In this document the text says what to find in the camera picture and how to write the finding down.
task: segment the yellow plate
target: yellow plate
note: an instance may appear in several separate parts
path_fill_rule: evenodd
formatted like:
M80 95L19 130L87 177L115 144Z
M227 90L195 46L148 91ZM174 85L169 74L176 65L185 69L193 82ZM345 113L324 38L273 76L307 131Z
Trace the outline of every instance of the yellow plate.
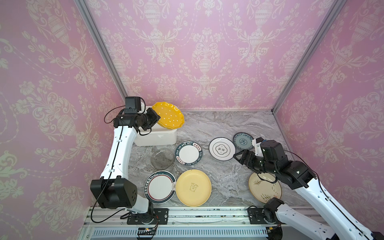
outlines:
M176 129L184 124L184 115L174 105L166 102L158 102L152 109L161 117L157 122L160 126L168 129Z
M273 182L275 177L269 173L260 173L260 178ZM281 198L281 185L260 180L256 173L249 177L248 186L252 195L262 203L267 203L273 197Z
M211 181L202 171L191 169L183 172L176 182L176 195L187 206L197 207L211 195Z

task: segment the plate rim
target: plate rim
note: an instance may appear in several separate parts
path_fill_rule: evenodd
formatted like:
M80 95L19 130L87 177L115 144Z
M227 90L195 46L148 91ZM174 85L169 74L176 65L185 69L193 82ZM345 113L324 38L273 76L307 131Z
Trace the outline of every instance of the plate rim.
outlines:
M197 150L199 151L199 156L198 156L197 160L195 160L195 161L192 162L192 163L186 163L186 162L184 162L184 161L182 161L182 162L184 162L184 163L181 163L180 160L177 159L177 157L180 158L180 156L179 156L179 154L178 154L177 152L180 152L180 150L181 150L183 147L187 146L187 145L185 145L185 146L180 147L180 145L182 145L183 143L186 143L186 142L196 143L196 144L200 147L200 149L201 149L201 150L197 149ZM184 142L180 143L179 145L177 145L177 147L176 147L176 149L175 149L175 154L174 154L174 155L175 155L176 160L177 160L181 165L184 165L184 166L192 166L192 165L195 165L195 164L197 164L198 162L200 162L200 160L202 159L202 157L203 157L203 148L200 146L200 144L198 144L198 143L195 142L195 141L184 141Z
M180 200L180 198L179 198L179 196L177 195L177 192L176 192L176 187L175 187L175 192L176 192L176 196L177 196L177 198L179 199L179 201L180 201L181 203L183 203L184 205L189 206L189 207L198 207L198 206L201 206L201 205L203 205L204 203L206 203L206 202L208 201L208 199L211 197L211 193L212 193L212 182L211 182L211 179L208 177L208 175L207 175L205 172L203 172L203 171L201 171L201 170L198 170L198 169L189 169L189 170L184 171L182 174L184 174L185 172L191 171L191 170L196 170L196 171L202 172L202 173L205 174L205 176L207 177L207 179L208 179L208 181L209 181L209 185L210 185L208 198L207 198L202 204L200 204L200 205L190 206L190 205L187 205L187 204L183 203L183 202Z
M264 202L260 201L257 197L255 197L255 195L254 195L254 194L252 193L252 191L251 191L251 188L250 188L250 186L249 186L249 179L251 179L251 176L249 176L249 178L248 178L248 189L249 189L249 191L251 192L252 196L253 196L254 198L256 198L256 200L258 200L258 201L261 202L261 203L264 203ZM280 196L279 199L281 199L281 197L283 196L283 188L281 187L281 184L280 184L279 181L277 181L276 183L279 183L279 186L280 186L281 196Z
M172 190L171 190L171 192L170 192L170 195L169 195L168 197L166 197L164 200L161 200L161 201L154 200L153 198L151 198L151 197L149 196L149 193L148 193L149 183L152 181L152 179L153 179L156 175L161 175L161 174L159 174L159 172L166 172L166 173L170 174L171 177L173 177L173 179L174 179L174 182L172 182L172 184L174 183L174 186L175 186L174 188L172 188ZM146 197L146 199L149 199L149 200L150 200L152 203L154 203L154 204L163 204L163 203L169 201L169 200L173 197L173 195L175 195L175 192L176 192L176 182L177 182L177 180L176 180L175 176L174 176L171 172L169 172L169 171L159 170L159 171L157 171L157 172L154 172L154 173L152 173L152 174L147 178L147 180L146 180L145 183L144 183L144 187L143 187L144 196Z
M226 137L216 137L216 138L212 139L212 140L209 142L209 146L208 146L209 154L211 154L211 156L212 156L214 159L219 160L219 161L222 161L222 162L231 160L231 159L233 158L233 155L232 155L232 157L231 157L230 159L228 159L228 160L220 160L220 159L217 159L215 156L212 155L212 153L211 153L211 143L212 143L215 139L218 139L218 138L225 138L225 139L227 139L228 141L232 142L230 139L228 139L228 138L226 138Z
M254 140L255 138L254 137L252 137L252 135L251 134L249 134L249 133L246 133L246 132L238 132L238 133L236 133L236 134L234 134L234 136L233 136L233 138L232 138L232 140L233 140L233 144L235 145L235 136L236 135L238 135L238 134L240 134L240 133L243 133L243 134L246 134L246 135L248 135L248 136L250 136L252 139L251 140ZM245 149L247 149L247 150L251 150L252 148L253 148L253 145L252 145L252 143L251 143L251 147L250 148L239 148L239 147L237 147L238 149L241 149L241 150L245 150Z

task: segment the white plate with black rim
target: white plate with black rim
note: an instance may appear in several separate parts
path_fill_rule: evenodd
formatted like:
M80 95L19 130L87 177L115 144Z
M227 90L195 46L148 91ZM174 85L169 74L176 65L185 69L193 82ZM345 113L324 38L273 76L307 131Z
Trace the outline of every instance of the white plate with black rim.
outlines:
M175 157L177 161L183 165L195 165L201 160L203 150L200 145L193 141L186 141L180 143L175 150Z
M144 184L144 195L154 204L162 204L175 194L176 178L168 171L157 171Z
M233 142L225 137L218 137L209 144L209 152L212 157L220 161L228 161L233 158L236 148Z

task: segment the white plastic container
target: white plastic container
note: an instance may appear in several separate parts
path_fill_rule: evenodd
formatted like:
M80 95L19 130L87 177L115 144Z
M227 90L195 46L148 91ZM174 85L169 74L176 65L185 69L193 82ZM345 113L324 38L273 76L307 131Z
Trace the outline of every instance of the white plastic container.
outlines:
M142 128L139 128L141 134L147 134L150 132L148 129L144 131ZM177 141L177 129L167 129L159 124L155 124L152 127L152 132L148 135L141 136L139 133L136 134L134 143L139 146L160 146L160 145L173 145Z

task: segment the pink wall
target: pink wall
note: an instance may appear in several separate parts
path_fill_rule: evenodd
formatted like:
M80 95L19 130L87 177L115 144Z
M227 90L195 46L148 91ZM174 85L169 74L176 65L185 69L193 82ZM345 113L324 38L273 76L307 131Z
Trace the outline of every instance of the pink wall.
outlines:
M0 5L0 239L77 239L122 99L73 1Z
M384 229L383 59L383 1L347 1L277 113L292 150L371 230Z
M87 0L129 95L271 109L333 0Z

